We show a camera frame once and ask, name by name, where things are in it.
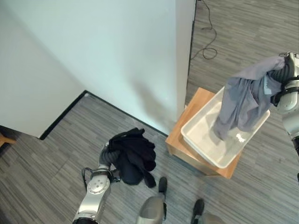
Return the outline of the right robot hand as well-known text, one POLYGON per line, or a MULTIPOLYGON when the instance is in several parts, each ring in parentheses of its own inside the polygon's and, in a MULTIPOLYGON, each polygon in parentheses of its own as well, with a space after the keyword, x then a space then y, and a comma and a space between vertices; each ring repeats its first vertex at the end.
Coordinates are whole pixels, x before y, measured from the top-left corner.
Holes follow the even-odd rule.
POLYGON ((270 77, 282 84, 288 80, 295 80, 299 76, 299 54, 285 52, 279 56, 284 58, 285 65, 280 70, 271 71, 270 77))

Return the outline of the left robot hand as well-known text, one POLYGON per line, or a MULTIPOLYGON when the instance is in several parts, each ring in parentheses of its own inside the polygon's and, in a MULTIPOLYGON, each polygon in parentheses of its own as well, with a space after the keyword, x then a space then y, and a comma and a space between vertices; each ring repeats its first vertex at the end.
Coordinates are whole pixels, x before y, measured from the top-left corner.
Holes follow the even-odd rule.
POLYGON ((110 151, 109 143, 107 142, 100 152, 99 165, 110 167, 111 164, 113 164, 118 159, 120 153, 121 152, 119 150, 110 151))

